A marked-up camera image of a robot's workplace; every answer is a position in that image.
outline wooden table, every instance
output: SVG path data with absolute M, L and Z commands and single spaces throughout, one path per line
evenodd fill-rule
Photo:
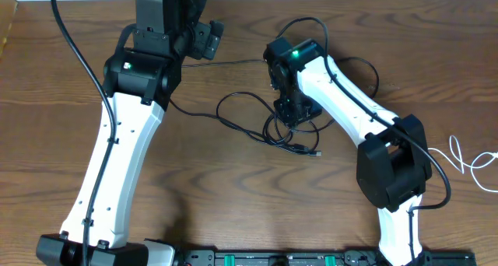
M 134 22 L 134 2 L 61 2 L 60 10 L 100 75 L 121 29 Z M 232 61 L 261 58 L 265 45 L 299 16 L 328 24 L 334 57 L 374 63 L 381 74 L 377 101 L 400 116 L 416 115 L 430 146 L 449 152 L 448 137 L 457 135 L 467 162 L 496 151 L 498 0 L 210 0 L 202 19 L 225 23 L 216 61 Z M 323 41 L 313 23 L 296 25 L 287 36 L 295 44 L 308 37 Z M 361 64 L 344 68 L 362 88 L 374 82 Z M 213 112 L 235 91 L 271 103 L 277 93 L 267 71 L 260 63 L 185 69 L 173 99 L 197 112 Z M 100 112 L 100 98 L 49 4 L 21 3 L 0 60 L 0 264 L 39 263 L 39 236 L 59 231 L 78 194 Z M 268 115 L 243 97 L 222 113 L 253 129 Z M 322 132 L 319 149 L 319 158 L 290 155 L 170 107 L 142 168 L 130 240 L 241 250 L 375 247 L 377 210 L 356 183 L 354 144 L 333 125 Z M 444 209 L 422 212 L 423 246 L 472 250 L 480 265 L 498 264 L 498 195 L 481 191 L 469 173 L 436 157 L 453 197 Z M 498 188 L 497 168 L 479 172 L 483 185 Z M 435 173 L 423 202 L 443 196 Z

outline black cable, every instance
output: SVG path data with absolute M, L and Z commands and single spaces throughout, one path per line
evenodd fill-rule
M 226 118 L 223 118 L 219 116 L 219 107 L 221 103 L 226 100 L 227 98 L 231 96 L 238 96 L 238 95 L 247 95 L 247 96 L 252 96 L 256 100 L 258 100 L 260 103 L 262 103 L 268 111 L 271 113 L 270 117 L 265 122 L 265 125 L 263 127 L 262 133 L 258 133 L 256 131 L 252 130 L 247 130 L 246 128 L 242 128 L 240 125 L 233 123 L 232 121 L 227 120 Z M 170 103 L 175 107 L 177 110 L 179 110 L 181 113 L 189 115 L 189 116 L 194 116 L 194 117 L 208 117 L 215 119 L 217 121 L 220 121 L 222 124 L 227 126 L 228 128 L 232 128 L 233 130 L 241 131 L 244 134 L 246 134 L 250 139 L 259 142 L 261 144 L 265 145 L 272 145 L 275 146 L 281 150 L 284 150 L 286 152 L 290 152 L 293 154 L 298 154 L 298 155 L 309 155 L 309 156 L 317 156 L 320 155 L 319 152 L 315 152 L 315 149 L 317 148 L 317 145 L 320 141 L 320 135 L 319 135 L 319 130 L 315 126 L 315 124 L 312 121 L 308 121 L 308 123 L 313 127 L 315 133 L 317 135 L 317 141 L 315 142 L 314 146 L 312 149 L 307 149 L 304 145 L 291 145 L 289 142 L 292 140 L 293 133 L 289 131 L 285 136 L 281 136 L 281 134 L 278 132 L 279 139 L 273 138 L 268 131 L 269 125 L 272 123 L 272 121 L 275 120 L 276 114 L 275 111 L 258 95 L 250 92 L 235 92 L 231 93 L 223 99 L 220 100 L 218 103 L 218 106 L 216 107 L 216 115 L 214 114 L 203 114 L 203 113 L 191 113 L 186 110 L 181 109 L 176 103 L 172 100 L 170 100 Z
M 103 161 L 102 161 L 102 164 L 100 165 L 99 173 L 97 174 L 95 184 L 93 185 L 92 194 L 91 194 L 90 199 L 89 199 L 88 208 L 86 209 L 86 216 L 84 219 L 82 259 L 83 259 L 83 266 L 88 266 L 89 265 L 89 259 L 88 259 L 89 242 L 88 242 L 88 240 L 89 240 L 89 228 L 90 228 L 90 223 L 92 220 L 91 218 L 92 218 L 93 204 L 95 203 L 96 194 L 99 190 L 100 182 L 102 181 L 103 172 L 106 169 L 106 165 L 107 165 L 107 162 L 109 160 L 110 152 L 111 152 L 112 147 L 114 145 L 114 140 L 116 139 L 116 120 L 114 118 L 114 113 L 113 113 L 112 109 L 110 108 L 110 104 L 109 104 L 109 101 L 107 100 L 105 92 L 103 91 L 102 85 L 100 84 L 99 80 L 97 79 L 97 77 L 93 73 L 91 67 L 88 65 L 88 63 L 86 62 L 86 60 L 83 57 L 83 55 L 81 54 L 81 52 L 79 52 L 79 49 L 77 48 L 76 44 L 74 43 L 72 38 L 69 36 L 69 33 L 65 28 L 64 22 L 62 21 L 61 15 L 60 15 L 58 7 L 57 7 L 57 0 L 51 0 L 51 5 L 52 5 L 52 12 L 54 13 L 55 21 L 57 22 L 57 25 L 59 26 L 59 29 L 62 32 L 62 35 L 64 36 L 64 38 L 68 42 L 72 51 L 76 54 L 76 57 L 78 57 L 79 61 L 81 62 L 81 64 L 85 68 L 85 70 L 88 73 L 88 75 L 90 76 L 90 78 L 92 79 L 93 84 L 95 85 L 97 91 L 100 94 L 100 97 L 102 98 L 103 105 L 105 106 L 105 108 L 107 110 L 107 114 L 109 115 L 109 122 L 110 122 L 110 137 L 108 140 L 107 149 L 106 149 L 105 154 L 103 155 Z
M 130 37 L 130 34 L 132 34 L 132 32 L 134 32 L 136 28 L 137 24 L 134 23 L 126 26 L 121 31 L 121 35 L 119 35 L 119 39 L 117 40 L 116 49 L 114 50 L 115 54 L 118 54 L 125 49 L 125 45 L 128 41 L 128 38 Z
M 336 62 L 341 63 L 341 62 L 351 61 L 351 60 L 361 61 L 361 62 L 369 65 L 373 69 L 373 72 L 375 73 L 375 76 L 376 76 L 376 85 L 375 85 L 375 89 L 374 89 L 373 93 L 370 95 L 370 98 L 374 98 L 375 95 L 377 94 L 377 91 L 378 91 L 379 85 L 380 85 L 380 77 L 379 77 L 377 70 L 367 60 L 362 59 L 362 58 L 358 58 L 358 57 L 348 57 L 348 58 L 338 59 Z M 249 63 L 249 62 L 265 62 L 265 61 L 264 60 L 243 60 L 243 61 L 231 61 L 231 62 L 218 62 L 218 63 L 210 63 L 210 64 L 190 65 L 188 67 L 202 67 L 202 66 L 206 66 L 206 65 L 233 65 L 233 64 L 243 64 L 243 63 Z M 223 118 L 219 115 L 219 108 L 220 108 L 221 104 L 226 99 L 228 99 L 232 96 L 239 96 L 239 95 L 254 97 L 261 104 L 263 104 L 263 106 L 265 106 L 265 108 L 270 112 L 270 115 L 268 116 L 268 119 L 266 120 L 261 133 L 242 128 L 240 125 L 234 124 L 232 121 L 229 121 L 226 118 Z M 320 155 L 320 152 L 315 151 L 316 148 L 318 147 L 319 142 L 320 142 L 320 135 L 318 134 L 318 132 L 326 129 L 327 127 L 329 127 L 330 125 L 332 125 L 335 122 L 333 119 L 331 119 L 325 126 L 317 128 L 317 126 L 312 121 L 308 121 L 308 124 L 311 125 L 313 130 L 305 131 L 305 130 L 300 130 L 300 129 L 296 129 L 296 128 L 287 128 L 287 130 L 288 130 L 287 133 L 285 135 L 282 135 L 282 133 L 279 130 L 278 122 L 280 122 L 281 124 L 283 124 L 283 123 L 279 120 L 279 118 L 276 115 L 273 108 L 270 107 L 261 97 L 259 97 L 258 95 L 254 94 L 254 93 L 251 93 L 251 92 L 235 92 L 235 93 L 231 93 L 231 94 L 224 96 L 218 102 L 218 105 L 216 106 L 216 115 L 190 113 L 190 112 L 187 112 L 186 110 L 181 109 L 172 100 L 170 102 L 173 104 L 173 106 L 176 109 L 178 109 L 180 112 L 182 112 L 184 114 L 191 115 L 191 116 L 202 116 L 202 117 L 209 117 L 212 119 L 216 119 L 216 120 L 220 121 L 222 124 L 224 124 L 225 126 L 227 126 L 228 128 L 232 128 L 233 130 L 237 130 L 237 131 L 242 131 L 249 138 L 251 138 L 252 140 L 254 140 L 256 142 L 259 142 L 261 144 L 266 144 L 266 145 L 273 145 L 273 146 L 276 146 L 276 147 L 278 147 L 282 150 L 285 150 L 287 152 L 291 152 L 294 154 L 300 154 L 300 155 L 309 155 L 309 156 Z M 270 134 L 269 127 L 270 127 L 270 125 L 272 125 L 272 121 L 273 121 L 273 125 L 275 128 L 275 132 L 279 136 L 278 139 L 272 137 L 272 135 Z M 304 145 L 298 145 L 298 144 L 291 145 L 290 142 L 293 139 L 294 133 L 316 134 L 317 137 L 316 137 L 316 141 L 314 143 L 314 146 L 311 149 L 308 149 Z
M 423 155 L 425 155 L 427 157 L 427 159 L 429 159 L 429 161 L 434 165 L 434 167 L 436 168 L 436 170 L 438 171 L 438 173 L 441 175 L 441 178 L 443 179 L 444 187 L 446 188 L 446 196 L 445 196 L 445 198 L 443 199 L 443 201 L 441 203 L 435 204 L 435 205 L 415 206 L 415 207 L 411 207 L 409 209 L 409 228 L 410 228 L 410 232 L 409 232 L 410 233 L 409 234 L 410 235 L 409 246 L 410 246 L 410 252 L 412 254 L 412 263 L 414 264 L 415 263 L 415 255 L 414 255 L 414 250 L 413 250 L 413 231 L 412 231 L 412 228 L 413 228 L 413 226 L 412 226 L 413 225 L 413 223 L 412 223 L 412 217 L 414 216 L 413 215 L 413 211 L 415 211 L 415 210 L 430 210 L 430 209 L 443 208 L 450 201 L 450 199 L 451 199 L 450 181 L 448 180 L 447 175 L 444 172 L 443 168 L 441 168 L 441 166 L 439 165 L 439 163 L 434 159 L 434 157 L 432 157 L 430 155 L 430 153 L 427 150 L 425 150 L 421 145 L 419 145 L 419 143 L 416 142 L 412 137 L 410 137 L 409 135 L 405 134 L 403 131 L 397 129 L 395 127 L 395 125 L 392 125 L 392 124 L 386 122 L 385 120 L 383 120 L 382 118 L 380 118 L 377 115 L 376 112 L 373 112 L 368 107 L 366 107 L 365 105 L 363 105 L 357 98 L 354 97 L 354 95 L 352 95 L 340 83 L 340 81 L 337 79 L 337 75 L 335 75 L 332 72 L 332 70 L 330 69 L 330 66 L 328 64 L 328 28 L 327 28 L 327 25 L 325 25 L 321 20 L 319 20 L 316 17 L 299 18 L 299 19 L 293 20 L 291 23 L 287 24 L 287 26 L 284 27 L 284 29 L 280 32 L 279 36 L 281 36 L 294 23 L 300 22 L 300 21 L 304 21 L 304 20 L 313 20 L 316 23 L 319 23 L 321 25 L 321 27 L 323 28 L 323 30 L 324 30 L 324 36 L 325 36 L 325 49 L 324 49 L 324 55 L 323 55 L 324 56 L 324 64 L 325 64 L 325 69 L 327 70 L 328 75 L 331 77 L 331 82 L 333 82 L 334 84 L 336 84 L 336 86 L 345 95 L 347 95 L 348 98 L 350 98 L 359 108 L 361 108 L 363 111 L 365 111 L 365 113 L 367 113 L 368 115 L 370 115 L 372 117 L 372 119 L 374 119 L 375 121 L 379 122 L 380 124 L 382 124 L 386 128 L 391 129 L 394 133 L 396 133 L 396 135 L 400 136 L 401 138 L 403 138 L 404 140 L 406 140 L 407 142 L 409 142 L 411 145 L 415 146 Z
M 247 63 L 265 63 L 265 60 L 261 59 L 250 59 L 241 61 L 224 61 L 216 63 L 206 63 L 206 64 L 195 64 L 195 65 L 182 65 L 182 68 L 197 68 L 197 67 L 209 67 L 209 66 L 220 66 L 220 65 L 236 65 L 236 64 L 247 64 Z

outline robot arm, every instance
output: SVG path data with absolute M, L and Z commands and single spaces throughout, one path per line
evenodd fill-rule
M 358 89 L 338 69 L 332 57 L 328 57 L 331 70 L 338 76 L 338 81 L 348 89 L 351 94 L 361 100 L 364 105 L 375 110 L 386 121 L 392 121 L 398 117 L 389 110 L 385 110 L 379 104 L 372 101 Z M 302 72 L 297 73 L 297 83 L 304 95 L 309 96 L 319 103 L 329 114 L 341 125 L 352 139 L 356 147 L 365 142 L 367 134 L 377 135 L 386 130 L 386 127 L 371 119 L 351 101 L 333 82 L 325 70 L 324 59 L 316 58 L 306 64 Z M 381 241 L 379 248 L 381 253 L 393 265 L 406 265 L 411 260 L 409 249 L 409 217 L 407 212 L 412 206 L 417 206 L 422 200 L 422 195 L 413 196 L 401 204 L 396 212 L 390 212 L 386 208 L 378 208 L 379 223 L 381 224 Z M 413 247 L 415 255 L 422 252 L 422 246 L 418 238 L 418 214 L 414 216 L 414 240 Z
M 100 131 L 79 195 L 59 234 L 43 235 L 38 258 L 47 265 L 171 266 L 174 249 L 146 241 L 127 243 L 130 211 L 146 150 L 181 81 L 185 57 L 212 60 L 223 24 L 199 22 L 207 0 L 136 0 L 137 23 L 127 26 L 104 66 L 103 89 L 117 122 L 116 140 L 96 194 L 89 223 L 88 254 L 83 234 L 86 211 L 110 136 L 103 109 Z M 133 48 L 125 48 L 133 36 Z
M 283 123 L 295 126 L 317 116 L 320 107 L 323 107 L 345 130 L 359 149 L 358 184 L 378 209 L 380 251 L 394 266 L 406 265 L 412 261 L 408 211 L 422 200 L 425 182 L 431 176 L 430 166 L 331 81 L 324 66 L 323 54 L 323 49 L 314 40 L 292 47 L 280 38 L 268 45 L 265 59 L 271 69 L 272 85 L 281 93 L 280 99 L 275 102 L 276 113 Z M 418 142 L 426 147 L 422 124 L 415 117 L 399 119 L 349 81 L 330 56 L 328 63 L 341 85 L 363 105 L 384 121 L 390 121 L 392 125 L 396 124 L 396 127 L 416 136 Z M 389 153 L 388 147 L 392 145 L 397 148 Z M 417 216 L 415 211 L 413 250 L 416 257 L 422 252 Z

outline power cord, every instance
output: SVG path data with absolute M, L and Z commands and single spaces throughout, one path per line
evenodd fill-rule
M 197 67 L 209 67 L 209 66 L 220 66 L 220 65 L 237 65 L 237 64 L 247 64 L 247 63 L 265 63 L 265 60 L 261 59 L 250 59 L 241 61 L 224 61 L 216 63 L 206 63 L 206 64 L 195 64 L 195 65 L 182 65 L 182 68 L 197 68 Z
M 453 151 L 453 141 L 456 143 L 457 145 L 457 151 L 458 151 L 458 156 L 454 153 Z M 446 154 L 444 154 L 442 151 L 440 151 L 439 149 L 435 149 L 435 148 L 429 148 L 429 150 L 433 150 L 435 152 L 438 152 L 439 154 L 441 154 L 444 158 L 446 158 L 448 160 L 448 162 L 453 165 L 453 167 L 455 169 L 457 169 L 458 172 L 464 174 L 465 173 L 465 167 L 468 167 L 470 169 L 470 174 L 472 175 L 472 178 L 474 178 L 474 181 L 475 183 L 477 184 L 477 186 L 479 186 L 481 189 L 483 189 L 484 191 L 487 191 L 487 192 L 491 192 L 491 193 L 498 193 L 498 191 L 495 191 L 495 190 L 491 190 L 491 189 L 488 189 L 488 188 L 484 188 L 478 181 L 477 181 L 477 178 L 475 177 L 475 174 L 474 174 L 474 169 L 482 169 L 486 166 L 488 166 L 489 164 L 491 164 L 496 158 L 498 158 L 498 152 L 483 152 L 481 154 L 479 154 L 477 157 L 475 157 L 474 161 L 472 161 L 472 163 L 470 165 L 468 165 L 467 163 L 465 163 L 463 161 L 463 158 L 461 156 L 461 149 L 460 149 L 460 143 L 458 142 L 458 139 L 457 137 L 451 135 L 450 136 L 450 151 L 451 151 L 451 154 L 453 155 L 453 157 L 460 163 L 460 168 L 457 167 L 457 165 L 455 165 L 455 163 L 453 163 L 453 161 L 451 161 L 450 157 L 448 157 Z M 481 157 L 483 156 L 486 156 L 486 155 L 489 155 L 491 156 L 492 158 L 484 163 L 483 165 L 481 166 L 474 166 L 474 164 L 477 162 L 477 160 L 481 159 Z
M 363 58 L 359 58 L 359 57 L 348 57 L 348 58 L 338 59 L 336 62 L 337 63 L 343 63 L 343 62 L 346 62 L 346 61 L 353 61 L 353 60 L 355 60 L 355 61 L 361 61 L 362 63 L 367 64 L 369 67 L 372 68 L 373 72 L 375 73 L 376 84 L 375 84 L 375 87 L 373 89 L 372 94 L 370 95 L 370 98 L 374 98 L 375 95 L 377 94 L 377 91 L 379 90 L 380 77 L 379 77 L 379 74 L 378 74 L 377 70 L 375 69 L 375 67 L 370 62 L 368 62 L 367 60 L 365 60 Z M 234 64 L 254 63 L 254 62 L 265 62 L 265 61 L 264 60 L 228 61 L 228 62 L 217 62 L 217 63 L 209 63 L 209 64 L 200 64 L 200 65 L 189 65 L 189 66 L 184 66 L 184 67 L 191 68 L 191 67 L 205 67 L 205 66 L 219 66 L 219 65 L 234 65 Z M 263 106 L 265 106 L 265 108 L 270 112 L 270 115 L 268 116 L 266 122 L 264 123 L 263 130 L 262 130 L 261 133 L 256 132 L 256 131 L 252 131 L 252 130 L 247 130 L 246 128 L 242 128 L 240 125 L 237 125 L 237 124 L 233 123 L 232 121 L 229 121 L 226 118 L 221 117 L 219 115 L 219 108 L 220 108 L 221 104 L 225 100 L 227 100 L 228 98 L 230 98 L 232 96 L 241 96 L 241 95 L 252 96 L 256 100 L 258 100 Z M 332 125 L 335 122 L 332 119 L 325 126 L 317 128 L 317 126 L 314 124 L 313 121 L 308 121 L 308 124 L 311 125 L 311 127 L 313 128 L 313 130 L 305 131 L 305 130 L 300 130 L 300 129 L 297 129 L 297 128 L 288 128 L 288 127 L 286 127 L 287 128 L 287 132 L 286 132 L 286 134 L 283 134 L 279 130 L 279 123 L 282 124 L 282 125 L 283 125 L 283 123 L 280 121 L 280 119 L 276 115 L 276 113 L 273 110 L 273 108 L 270 107 L 261 97 L 259 97 L 258 95 L 254 94 L 254 93 L 251 93 L 251 92 L 235 92 L 235 93 L 231 93 L 231 94 L 228 94 L 228 95 L 224 96 L 218 102 L 218 105 L 216 106 L 216 115 L 213 115 L 213 114 L 203 114 L 203 113 L 198 113 L 198 114 L 191 113 L 191 112 L 188 112 L 188 111 L 183 110 L 182 108 L 180 108 L 172 100 L 170 100 L 170 102 L 171 102 L 171 104 L 177 110 L 179 110 L 183 114 L 190 115 L 190 116 L 196 116 L 196 117 L 209 117 L 209 118 L 212 118 L 212 119 L 216 119 L 216 120 L 220 121 L 223 125 L 227 126 L 228 128 L 231 128 L 233 130 L 237 130 L 237 131 L 243 132 L 250 139 L 252 139 L 252 140 L 254 140 L 256 142 L 259 142 L 259 143 L 264 144 L 264 145 L 275 146 L 275 147 L 277 147 L 277 148 L 279 148 L 281 150 L 284 150 L 286 152 L 290 152 L 290 153 L 297 154 L 297 155 L 305 155 L 305 156 L 321 156 L 321 151 L 317 151 L 316 150 L 317 147 L 318 147 L 318 144 L 320 142 L 319 132 L 322 131 L 322 130 L 324 130 L 324 129 L 326 129 L 327 127 L 329 127 L 330 125 Z M 278 138 L 274 138 L 270 134 L 270 130 L 269 130 L 270 129 L 270 125 L 274 126 L 275 132 L 276 132 Z M 300 134 L 316 134 L 316 140 L 315 140 L 314 146 L 311 149 L 309 149 L 305 145 L 291 144 L 290 142 L 292 141 L 295 133 L 300 133 Z
M 416 142 L 412 137 L 409 135 L 405 134 L 403 131 L 399 130 L 396 128 L 395 125 L 383 120 L 380 118 L 377 114 L 377 112 L 371 110 L 367 106 L 363 105 L 361 101 L 359 101 L 357 98 L 354 97 L 344 86 L 338 81 L 337 75 L 332 72 L 330 69 L 330 66 L 328 64 L 328 28 L 327 25 L 325 25 L 320 19 L 316 17 L 303 17 L 299 19 L 295 19 L 289 24 L 287 24 L 282 31 L 279 33 L 277 37 L 282 36 L 282 34 L 289 28 L 291 27 L 294 23 L 298 23 L 301 21 L 306 21 L 306 20 L 312 20 L 315 21 L 316 23 L 320 24 L 321 27 L 324 30 L 324 36 L 325 36 L 325 47 L 324 47 L 324 65 L 325 69 L 327 70 L 328 75 L 331 78 L 331 83 L 336 84 L 336 86 L 345 94 L 347 95 L 348 98 L 350 98 L 359 108 L 361 108 L 365 113 L 370 115 L 372 119 L 375 121 L 379 122 L 383 126 L 385 126 L 388 129 L 391 129 L 397 136 L 403 138 L 407 142 L 409 142 L 411 145 L 413 145 L 415 148 L 417 148 L 424 156 L 427 157 L 427 159 L 434 165 L 436 168 L 437 172 L 441 175 L 441 178 L 443 179 L 444 182 L 444 187 L 446 189 L 446 196 L 444 200 L 435 205 L 419 205 L 419 206 L 414 206 L 409 209 L 409 247 L 410 247 L 410 253 L 412 255 L 412 264 L 415 264 L 415 253 L 413 250 L 413 216 L 414 216 L 414 211 L 416 210 L 430 210 L 430 209 L 438 209 L 438 208 L 443 208 L 451 199 L 451 186 L 450 186 L 450 181 L 447 178 L 447 175 L 444 173 L 443 168 L 439 165 L 439 163 L 430 155 L 430 153 L 425 150 L 418 142 Z
M 76 57 L 78 57 L 79 61 L 85 68 L 86 72 L 92 79 L 93 84 L 95 85 L 97 91 L 100 94 L 100 98 L 102 98 L 103 105 L 105 106 L 107 110 L 107 114 L 109 115 L 109 122 L 110 122 L 110 136 L 109 139 L 107 140 L 107 149 L 105 154 L 103 155 L 103 161 L 102 164 L 100 165 L 99 173 L 96 176 L 95 179 L 95 184 L 93 185 L 92 189 L 92 194 L 90 195 L 89 203 L 88 203 L 88 208 L 86 209 L 86 216 L 83 220 L 83 242 L 82 242 L 82 248 L 83 248 L 83 254 L 82 254 L 82 259 L 83 259 L 83 266 L 88 266 L 89 265 L 89 259 L 88 259 L 88 247 L 89 247 L 89 229 L 90 229 L 90 223 L 92 221 L 92 211 L 93 211 L 93 205 L 95 204 L 95 199 L 96 199 L 96 194 L 99 190 L 100 182 L 102 181 L 103 177 L 103 172 L 106 169 L 107 162 L 109 161 L 109 156 L 110 152 L 112 150 L 112 147 L 114 145 L 114 141 L 116 140 L 116 119 L 114 117 L 114 113 L 112 109 L 110 108 L 109 101 L 107 100 L 107 97 L 105 95 L 105 92 L 103 91 L 103 87 L 100 84 L 99 80 L 95 76 L 95 73 L 93 73 L 91 67 L 88 65 L 86 62 L 85 58 L 79 52 L 79 49 L 77 48 L 76 44 L 72 40 L 71 36 L 69 36 L 69 32 L 66 30 L 64 22 L 62 21 L 61 14 L 59 13 L 58 7 L 57 7 L 57 0 L 50 0 L 51 5 L 52 5 L 52 12 L 54 13 L 54 18 L 55 22 L 57 22 L 57 25 L 59 26 L 59 29 L 62 32 L 62 36 L 66 39 L 68 42 L 70 48 L 72 51 L 76 54 Z

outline white cable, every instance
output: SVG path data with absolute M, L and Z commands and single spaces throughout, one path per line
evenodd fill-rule
M 458 157 L 456 154 L 454 154 L 454 151 L 453 151 L 453 139 L 455 140 L 456 144 L 457 144 L 457 150 L 458 150 Z M 460 143 L 458 142 L 458 139 L 457 137 L 451 135 L 450 136 L 450 151 L 451 151 L 451 154 L 453 155 L 453 157 L 460 163 L 460 166 L 461 168 L 459 169 L 457 167 L 457 165 L 455 165 L 453 163 L 453 161 L 451 161 L 451 159 L 446 155 L 444 154 L 443 152 L 441 152 L 439 149 L 434 149 L 434 148 L 429 148 L 429 150 L 433 150 L 433 151 L 436 151 L 438 153 L 440 153 L 442 156 L 444 156 L 444 158 L 446 158 L 451 165 L 453 165 L 453 167 L 455 169 L 457 169 L 458 172 L 461 172 L 462 174 L 465 172 L 465 167 L 468 167 L 470 168 L 470 174 L 472 175 L 472 177 L 474 178 L 474 181 L 475 183 L 481 188 L 483 189 L 484 191 L 488 191 L 488 192 L 492 192 L 492 193 L 498 193 L 498 191 L 494 191 L 494 190 L 491 190 L 491 189 L 487 189 L 487 188 L 484 188 L 478 181 L 477 181 L 477 178 L 475 177 L 474 175 L 474 169 L 482 169 L 484 168 L 485 166 L 488 166 L 492 161 L 494 161 L 496 158 L 498 158 L 498 152 L 483 152 L 481 154 L 479 154 L 477 157 L 475 157 L 474 161 L 472 161 L 472 163 L 470 165 L 468 165 L 467 163 L 464 162 L 463 158 L 461 157 L 461 150 L 460 150 Z M 477 162 L 477 160 L 479 160 L 482 156 L 484 155 L 490 155 L 492 156 L 492 158 L 484 165 L 481 165 L 481 166 L 474 166 L 475 162 Z

